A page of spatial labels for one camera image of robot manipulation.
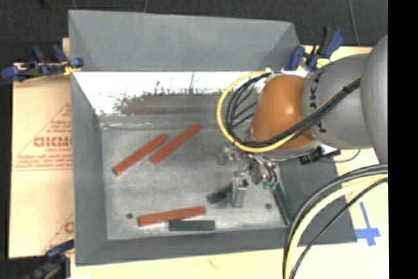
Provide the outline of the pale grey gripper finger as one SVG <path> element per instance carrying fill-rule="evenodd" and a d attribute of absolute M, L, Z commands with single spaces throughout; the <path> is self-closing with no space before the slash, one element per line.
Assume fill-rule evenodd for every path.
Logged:
<path fill-rule="evenodd" d="M 249 186 L 248 180 L 246 178 L 240 181 L 239 185 L 239 207 L 242 208 L 244 206 L 245 198 L 246 198 L 246 191 Z"/>
<path fill-rule="evenodd" d="M 240 191 L 240 177 L 234 176 L 231 184 L 231 205 L 238 206 Z"/>

